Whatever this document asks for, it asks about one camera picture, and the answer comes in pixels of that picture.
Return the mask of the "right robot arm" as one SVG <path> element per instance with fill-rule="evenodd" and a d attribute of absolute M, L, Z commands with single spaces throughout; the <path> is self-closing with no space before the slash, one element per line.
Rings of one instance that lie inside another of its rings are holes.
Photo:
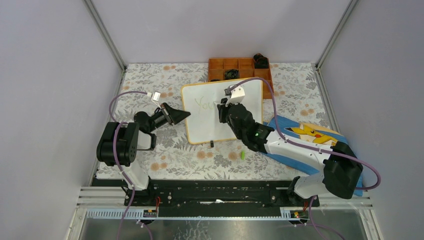
<path fill-rule="evenodd" d="M 279 134 L 276 128 L 256 122 L 241 103 L 217 104 L 218 120 L 228 124 L 236 138 L 250 150 L 263 154 L 280 155 L 318 172 L 295 177 L 287 189 L 287 201 L 293 206 L 306 199 L 330 193 L 341 199 L 351 199 L 360 180 L 363 166 L 353 161 L 350 147 L 344 142 L 334 146 L 307 142 Z"/>

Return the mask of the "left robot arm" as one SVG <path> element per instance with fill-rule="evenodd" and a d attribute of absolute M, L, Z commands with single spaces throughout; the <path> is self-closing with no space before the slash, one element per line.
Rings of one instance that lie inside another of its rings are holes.
<path fill-rule="evenodd" d="M 162 103 L 152 115 L 137 112 L 129 123 L 108 122 L 96 148 L 99 162 L 117 167 L 128 188 L 135 190 L 136 199 L 144 206 L 152 204 L 155 192 L 149 188 L 149 175 L 135 163 L 138 151 L 152 151 L 157 136 L 153 131 L 168 124 L 174 126 L 191 115 Z"/>

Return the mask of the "yellow framed whiteboard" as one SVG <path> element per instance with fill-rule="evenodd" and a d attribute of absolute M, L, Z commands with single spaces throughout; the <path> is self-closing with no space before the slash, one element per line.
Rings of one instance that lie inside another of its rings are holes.
<path fill-rule="evenodd" d="M 219 122 L 217 104 L 225 98 L 225 89 L 241 82 L 241 79 L 186 84 L 181 88 L 183 110 L 190 112 L 185 119 L 187 139 L 190 144 L 210 141 L 234 140 L 231 128 Z M 245 97 L 241 103 L 253 115 L 256 122 L 263 120 L 263 82 L 252 80 L 241 85 Z"/>

